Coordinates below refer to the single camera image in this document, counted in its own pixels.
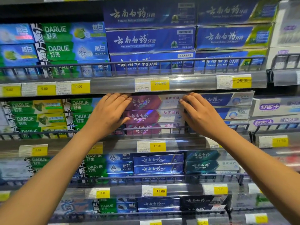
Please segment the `person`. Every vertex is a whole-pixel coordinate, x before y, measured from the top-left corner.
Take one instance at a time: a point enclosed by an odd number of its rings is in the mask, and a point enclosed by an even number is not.
[[[84,127],[0,208],[1,224],[47,224],[92,146],[130,119],[120,117],[131,100],[130,94],[103,96]],[[227,150],[278,211],[292,225],[299,224],[300,175],[229,128],[200,94],[185,95],[180,103],[189,126]]]

